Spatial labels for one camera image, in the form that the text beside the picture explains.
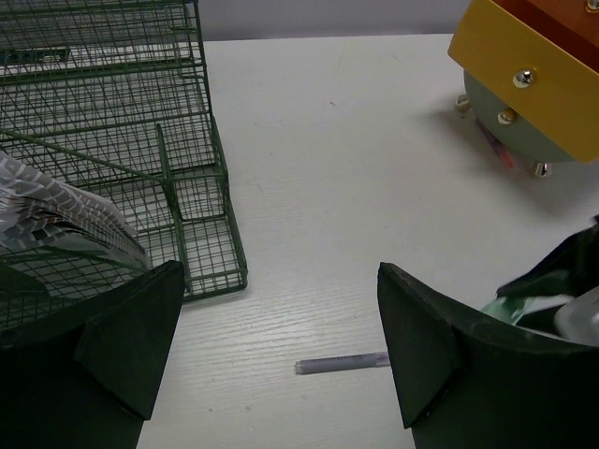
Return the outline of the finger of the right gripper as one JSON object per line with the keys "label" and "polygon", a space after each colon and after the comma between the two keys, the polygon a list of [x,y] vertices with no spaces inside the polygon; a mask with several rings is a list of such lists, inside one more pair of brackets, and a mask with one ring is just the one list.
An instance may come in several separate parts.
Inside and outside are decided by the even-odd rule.
{"label": "finger of the right gripper", "polygon": [[596,337],[598,218],[499,287],[495,318],[548,337]]}

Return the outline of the purple pink pen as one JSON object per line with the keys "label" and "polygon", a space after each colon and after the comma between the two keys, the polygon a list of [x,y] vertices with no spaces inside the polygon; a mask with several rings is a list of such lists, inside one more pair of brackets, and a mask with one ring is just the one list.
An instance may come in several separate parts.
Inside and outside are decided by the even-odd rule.
{"label": "purple pink pen", "polygon": [[516,169],[516,163],[506,147],[478,119],[476,119],[475,122],[502,164],[509,170]]}

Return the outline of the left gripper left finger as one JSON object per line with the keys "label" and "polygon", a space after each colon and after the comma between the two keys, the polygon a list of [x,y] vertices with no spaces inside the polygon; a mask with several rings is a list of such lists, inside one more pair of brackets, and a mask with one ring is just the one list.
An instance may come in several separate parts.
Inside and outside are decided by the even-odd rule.
{"label": "left gripper left finger", "polygon": [[2,446],[135,447],[153,413],[183,292],[176,261],[74,305],[2,267]]}

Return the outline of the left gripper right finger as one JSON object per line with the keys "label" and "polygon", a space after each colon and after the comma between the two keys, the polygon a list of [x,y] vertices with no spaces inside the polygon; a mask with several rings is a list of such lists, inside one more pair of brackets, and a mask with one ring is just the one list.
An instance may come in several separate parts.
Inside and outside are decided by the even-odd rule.
{"label": "left gripper right finger", "polygon": [[509,325],[389,263],[377,299],[416,447],[597,446],[598,351],[561,339],[547,312]]}

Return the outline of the round white drawer organizer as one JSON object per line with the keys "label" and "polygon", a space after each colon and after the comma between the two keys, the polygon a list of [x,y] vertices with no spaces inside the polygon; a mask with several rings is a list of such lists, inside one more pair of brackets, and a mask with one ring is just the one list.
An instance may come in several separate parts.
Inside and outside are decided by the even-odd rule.
{"label": "round white drawer organizer", "polygon": [[448,55],[463,70],[464,103],[537,176],[597,161],[597,2],[473,1]]}

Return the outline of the grey setup guide booklet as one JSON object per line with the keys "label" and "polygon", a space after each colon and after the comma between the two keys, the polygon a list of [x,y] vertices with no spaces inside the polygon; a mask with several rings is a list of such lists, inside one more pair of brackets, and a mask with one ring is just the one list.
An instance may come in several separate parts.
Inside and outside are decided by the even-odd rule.
{"label": "grey setup guide booklet", "polygon": [[98,253],[147,268],[145,250],[116,206],[1,153],[1,246]]}

